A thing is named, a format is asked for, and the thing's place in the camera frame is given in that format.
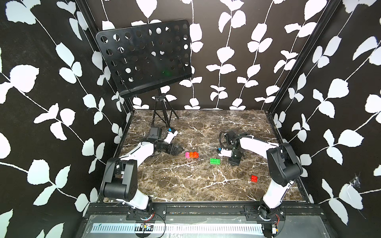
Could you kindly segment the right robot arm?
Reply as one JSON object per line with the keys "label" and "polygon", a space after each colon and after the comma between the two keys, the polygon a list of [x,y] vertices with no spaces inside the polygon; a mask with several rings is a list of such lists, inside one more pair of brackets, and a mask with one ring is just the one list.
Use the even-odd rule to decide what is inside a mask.
{"label": "right robot arm", "polygon": [[236,134],[234,131],[220,132],[218,140],[219,155],[228,157],[228,163],[232,166],[240,164],[244,150],[267,160],[271,182],[260,201],[258,214],[262,220],[270,220],[282,204],[286,192],[303,172],[292,146],[266,142],[246,132]]}

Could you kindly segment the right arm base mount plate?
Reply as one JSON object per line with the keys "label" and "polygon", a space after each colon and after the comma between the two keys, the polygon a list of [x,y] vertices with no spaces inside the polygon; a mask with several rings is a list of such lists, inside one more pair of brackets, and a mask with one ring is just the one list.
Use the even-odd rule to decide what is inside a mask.
{"label": "right arm base mount plate", "polygon": [[285,212],[281,209],[280,206],[275,209],[270,209],[265,205],[245,205],[244,211],[241,212],[241,214],[246,217],[247,221],[274,223],[285,220]]}

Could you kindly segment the green lego brick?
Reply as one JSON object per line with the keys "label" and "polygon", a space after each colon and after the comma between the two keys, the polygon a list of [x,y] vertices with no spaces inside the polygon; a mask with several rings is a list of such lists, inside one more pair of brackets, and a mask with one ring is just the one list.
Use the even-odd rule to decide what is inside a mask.
{"label": "green lego brick", "polygon": [[210,158],[209,162],[211,165],[220,165],[221,164],[221,160],[215,159],[215,158]]}

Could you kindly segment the red lego brick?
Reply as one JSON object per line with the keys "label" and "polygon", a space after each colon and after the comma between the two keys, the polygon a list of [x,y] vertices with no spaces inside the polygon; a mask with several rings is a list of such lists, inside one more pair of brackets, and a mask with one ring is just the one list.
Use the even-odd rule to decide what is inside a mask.
{"label": "red lego brick", "polygon": [[258,177],[251,175],[251,182],[258,182]]}

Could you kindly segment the orange lego brick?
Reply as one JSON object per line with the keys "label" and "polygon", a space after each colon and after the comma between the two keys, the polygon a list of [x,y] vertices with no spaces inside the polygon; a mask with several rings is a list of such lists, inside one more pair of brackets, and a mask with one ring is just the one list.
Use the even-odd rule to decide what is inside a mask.
{"label": "orange lego brick", "polygon": [[192,158],[192,159],[198,159],[199,158],[199,154],[197,152],[190,152],[189,153],[189,157]]}

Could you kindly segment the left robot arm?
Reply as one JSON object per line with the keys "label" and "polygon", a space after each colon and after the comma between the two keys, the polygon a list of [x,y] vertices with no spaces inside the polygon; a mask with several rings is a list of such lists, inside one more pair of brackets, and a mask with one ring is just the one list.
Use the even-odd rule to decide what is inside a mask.
{"label": "left robot arm", "polygon": [[151,210],[152,199],[138,189],[138,167],[155,152],[177,156],[183,151],[183,147],[163,140],[140,142],[126,155],[107,161],[101,195],[124,202],[133,209]]}

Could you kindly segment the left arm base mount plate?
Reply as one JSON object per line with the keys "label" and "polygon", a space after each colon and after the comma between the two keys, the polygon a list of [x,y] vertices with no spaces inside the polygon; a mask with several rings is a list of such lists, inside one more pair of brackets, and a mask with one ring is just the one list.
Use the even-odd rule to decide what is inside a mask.
{"label": "left arm base mount plate", "polygon": [[126,220],[153,223],[154,221],[163,221],[166,219],[167,206],[154,203],[146,210],[133,209],[128,207]]}

